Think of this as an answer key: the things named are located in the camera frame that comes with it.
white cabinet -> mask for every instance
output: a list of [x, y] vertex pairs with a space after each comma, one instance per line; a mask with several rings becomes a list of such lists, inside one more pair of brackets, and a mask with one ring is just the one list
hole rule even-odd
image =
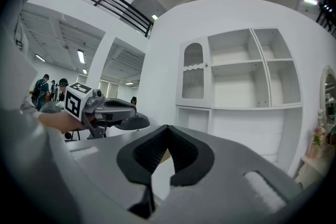
[[242, 143], [287, 171], [301, 134], [300, 83], [277, 28], [181, 44], [177, 126]]
[[210, 108], [212, 72], [207, 37], [181, 44], [176, 104]]

mirror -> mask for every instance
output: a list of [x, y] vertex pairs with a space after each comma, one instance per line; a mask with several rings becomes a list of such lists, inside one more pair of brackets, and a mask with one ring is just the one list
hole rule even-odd
[[336, 78], [330, 66], [325, 66], [321, 76], [320, 108], [323, 110], [323, 122], [330, 132], [335, 125]]

white door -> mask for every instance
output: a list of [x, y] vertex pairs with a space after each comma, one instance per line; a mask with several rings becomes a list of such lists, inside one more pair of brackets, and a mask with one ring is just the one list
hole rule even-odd
[[207, 37], [181, 44], [177, 79], [177, 105], [211, 108], [212, 73]]

railing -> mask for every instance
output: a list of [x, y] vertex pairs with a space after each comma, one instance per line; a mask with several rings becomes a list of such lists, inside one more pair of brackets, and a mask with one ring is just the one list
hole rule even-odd
[[125, 0], [90, 0], [94, 6], [106, 9], [119, 16], [126, 24], [149, 36], [153, 22]]
[[327, 3], [327, 0], [324, 0], [323, 3], [320, 2], [319, 7], [320, 14], [316, 22], [334, 36], [336, 31], [336, 10], [333, 10], [333, 8]]

fluorescent light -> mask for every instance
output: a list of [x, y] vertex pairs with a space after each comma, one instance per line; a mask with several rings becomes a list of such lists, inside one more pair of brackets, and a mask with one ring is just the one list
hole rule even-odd
[[307, 2], [309, 4], [317, 5], [318, 1], [317, 0], [304, 0], [304, 2]]
[[82, 50], [77, 50], [78, 53], [78, 57], [81, 63], [85, 63], [84, 62], [84, 52]]
[[43, 59], [40, 55], [37, 55], [37, 54], [35, 54], [35, 56], [38, 58], [38, 59], [40, 59], [41, 61], [43, 61], [43, 62], [45, 62], [46, 60], [45, 59]]

